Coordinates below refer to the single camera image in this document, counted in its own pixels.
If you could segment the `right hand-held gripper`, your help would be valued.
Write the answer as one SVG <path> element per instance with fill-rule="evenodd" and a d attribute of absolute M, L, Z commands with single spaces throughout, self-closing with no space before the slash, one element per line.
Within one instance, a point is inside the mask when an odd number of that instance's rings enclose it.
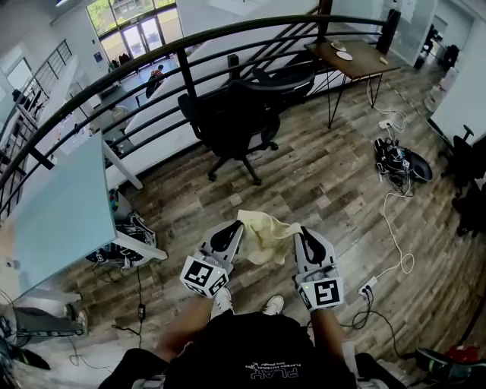
<path fill-rule="evenodd" d="M 297 294 L 309 312 L 343 304 L 343 280 L 337 273 L 333 245 L 317 231 L 301 230 L 294 234 L 298 272 L 304 272 L 293 277 Z"/>

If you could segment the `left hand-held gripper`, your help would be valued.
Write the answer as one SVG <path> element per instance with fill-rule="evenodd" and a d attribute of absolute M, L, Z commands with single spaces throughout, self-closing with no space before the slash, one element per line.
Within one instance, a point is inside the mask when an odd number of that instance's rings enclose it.
<path fill-rule="evenodd" d="M 214 297 L 229 282 L 243 232 L 243 223 L 239 220 L 208 229 L 200 249 L 187 256 L 179 277 L 183 285 L 200 296 Z"/>

